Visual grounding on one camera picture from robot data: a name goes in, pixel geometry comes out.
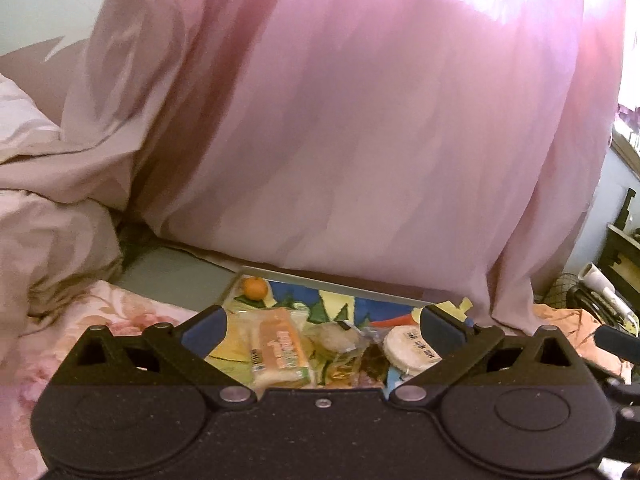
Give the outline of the small orange mandarin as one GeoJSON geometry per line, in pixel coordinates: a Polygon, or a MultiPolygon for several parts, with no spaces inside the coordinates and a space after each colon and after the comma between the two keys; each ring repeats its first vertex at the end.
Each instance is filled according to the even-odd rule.
{"type": "Polygon", "coordinates": [[[250,301],[262,301],[269,294],[269,285],[263,278],[248,276],[242,279],[243,296],[250,301]]]}

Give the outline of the packaged bread loaf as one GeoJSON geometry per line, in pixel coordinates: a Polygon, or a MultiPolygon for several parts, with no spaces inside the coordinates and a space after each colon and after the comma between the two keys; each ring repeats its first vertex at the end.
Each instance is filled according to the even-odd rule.
{"type": "Polygon", "coordinates": [[[303,312],[285,308],[239,313],[256,393],[270,388],[305,388],[314,384],[314,371],[303,344],[299,322],[303,312]]]}

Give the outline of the orange cloth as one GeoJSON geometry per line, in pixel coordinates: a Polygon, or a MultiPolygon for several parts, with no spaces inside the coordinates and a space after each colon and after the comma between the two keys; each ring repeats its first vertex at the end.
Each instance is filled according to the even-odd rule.
{"type": "Polygon", "coordinates": [[[546,304],[534,304],[533,309],[544,324],[556,326],[583,359],[622,378],[626,384],[631,383],[634,366],[596,345],[594,333],[602,324],[589,312],[582,309],[553,309],[546,304]]]}

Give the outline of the round white lidded snack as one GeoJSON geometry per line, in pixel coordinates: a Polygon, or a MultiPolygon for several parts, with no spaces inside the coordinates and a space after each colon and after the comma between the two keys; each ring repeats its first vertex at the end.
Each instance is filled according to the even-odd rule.
{"type": "Polygon", "coordinates": [[[383,340],[383,351],[388,362],[408,376],[419,375],[442,360],[420,330],[410,325],[393,327],[383,340]]]}

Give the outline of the dark wooden shelf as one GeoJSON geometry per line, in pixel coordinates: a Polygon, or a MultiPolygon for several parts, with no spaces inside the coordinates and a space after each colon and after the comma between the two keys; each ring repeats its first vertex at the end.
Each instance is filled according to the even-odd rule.
{"type": "Polygon", "coordinates": [[[630,217],[629,206],[636,197],[633,188],[627,193],[616,219],[606,226],[606,237],[598,267],[614,285],[616,292],[639,313],[639,230],[625,232],[630,217]]]}

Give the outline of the yellow brown snack packet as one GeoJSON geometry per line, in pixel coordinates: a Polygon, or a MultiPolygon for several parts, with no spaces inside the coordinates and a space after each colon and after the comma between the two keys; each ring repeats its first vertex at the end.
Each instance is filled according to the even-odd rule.
{"type": "Polygon", "coordinates": [[[390,362],[378,344],[338,354],[321,367],[318,384],[329,389],[382,389],[390,362]]]}

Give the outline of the grey storage tray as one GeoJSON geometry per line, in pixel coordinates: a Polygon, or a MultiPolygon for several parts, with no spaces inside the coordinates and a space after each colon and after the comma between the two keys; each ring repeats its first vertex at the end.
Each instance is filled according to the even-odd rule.
{"type": "MultiPolygon", "coordinates": [[[[395,326],[410,325],[420,330],[420,315],[427,306],[414,300],[367,292],[366,290],[338,286],[309,278],[276,273],[266,270],[244,268],[239,270],[221,297],[221,307],[227,312],[227,335],[222,343],[206,356],[206,362],[228,374],[238,382],[250,387],[250,360],[240,333],[239,313],[251,310],[285,308],[303,312],[305,322],[299,322],[303,344],[309,363],[314,371],[314,384],[305,388],[322,388],[318,376],[325,362],[314,358],[314,346],[308,338],[312,326],[329,322],[346,322],[355,326],[383,350],[383,340],[395,326]],[[242,294],[243,278],[257,276],[269,285],[269,294],[262,301],[250,301],[242,294]]],[[[450,301],[433,304],[440,310],[464,322],[466,307],[456,306],[450,301]]],[[[416,376],[401,373],[390,364],[386,384],[382,389],[391,389],[416,376]]]]}

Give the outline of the floral pink bedsheet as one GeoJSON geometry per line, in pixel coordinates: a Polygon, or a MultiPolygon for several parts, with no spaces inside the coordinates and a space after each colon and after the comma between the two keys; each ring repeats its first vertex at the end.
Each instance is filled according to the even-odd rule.
{"type": "Polygon", "coordinates": [[[81,334],[105,325],[137,336],[157,322],[178,325],[194,315],[99,281],[81,292],[48,327],[25,335],[1,363],[1,477],[37,479],[47,470],[30,432],[40,394],[81,334]]]}

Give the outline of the pink pillow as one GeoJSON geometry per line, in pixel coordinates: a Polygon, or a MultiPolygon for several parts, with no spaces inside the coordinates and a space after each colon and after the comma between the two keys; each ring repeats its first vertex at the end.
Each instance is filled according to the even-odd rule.
{"type": "MultiPolygon", "coordinates": [[[[1,78],[1,167],[20,156],[58,154],[61,130],[13,80],[1,78]]],[[[62,205],[1,185],[1,356],[38,332],[96,280],[119,274],[122,253],[107,209],[62,205]]]]}

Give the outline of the pink duvet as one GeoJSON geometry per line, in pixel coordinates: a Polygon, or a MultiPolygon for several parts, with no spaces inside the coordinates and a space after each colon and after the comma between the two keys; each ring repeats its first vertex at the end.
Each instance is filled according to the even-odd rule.
{"type": "Polygon", "coordinates": [[[624,0],[105,0],[55,193],[288,270],[438,289],[530,333],[580,228],[624,0]]]}

